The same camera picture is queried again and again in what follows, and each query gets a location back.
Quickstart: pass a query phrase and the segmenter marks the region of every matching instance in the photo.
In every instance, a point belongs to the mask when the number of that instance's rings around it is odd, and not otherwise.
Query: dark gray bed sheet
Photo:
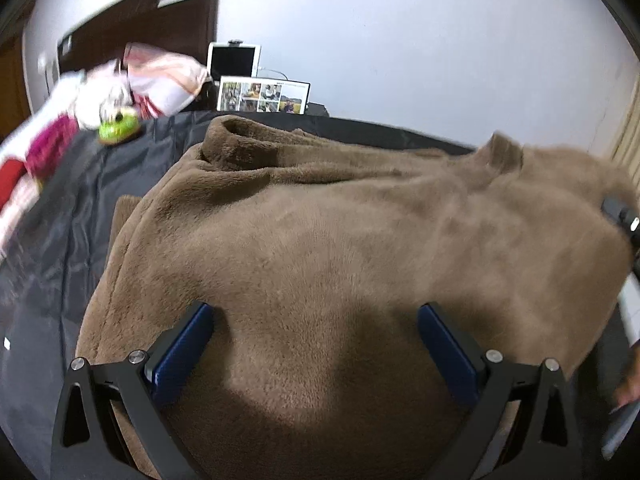
[[[141,137],[111,148],[101,146],[94,132],[79,133],[9,244],[0,266],[0,341],[11,342],[9,351],[0,346],[0,428],[39,480],[49,478],[58,396],[84,310],[104,270],[116,200],[149,191],[188,147],[202,141],[216,115],[190,112],[149,121]],[[380,148],[440,148],[454,155],[471,151],[377,124],[240,115]]]

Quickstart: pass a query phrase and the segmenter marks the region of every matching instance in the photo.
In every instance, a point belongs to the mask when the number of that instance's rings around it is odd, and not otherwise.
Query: red cushion
[[[7,203],[11,192],[20,180],[20,177],[27,173],[24,162],[16,158],[8,158],[2,168],[0,168],[0,209]]]

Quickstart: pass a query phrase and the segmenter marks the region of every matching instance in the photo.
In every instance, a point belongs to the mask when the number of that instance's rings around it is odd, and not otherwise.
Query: green toy
[[[98,138],[102,144],[112,146],[129,140],[140,129],[135,108],[123,107],[100,125]]]

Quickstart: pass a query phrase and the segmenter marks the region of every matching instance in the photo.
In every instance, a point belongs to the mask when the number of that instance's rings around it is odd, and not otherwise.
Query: metal screw
[[[132,365],[137,365],[145,360],[146,352],[144,350],[134,350],[129,354],[129,362]]]
[[[560,369],[560,363],[552,357],[545,359],[545,366],[552,372],[557,372]]]
[[[487,350],[484,356],[488,361],[492,363],[501,363],[502,362],[502,354],[497,350]]]
[[[84,359],[81,357],[76,357],[73,361],[71,361],[71,369],[79,370],[84,366]]]

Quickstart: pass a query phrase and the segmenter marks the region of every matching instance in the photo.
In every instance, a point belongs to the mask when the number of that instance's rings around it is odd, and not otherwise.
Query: pink fabric
[[[47,180],[56,171],[71,139],[78,132],[78,123],[68,115],[60,115],[35,138],[24,165],[30,175]]]
[[[177,114],[200,93],[209,75],[193,57],[143,43],[129,43],[123,62],[143,119]]]

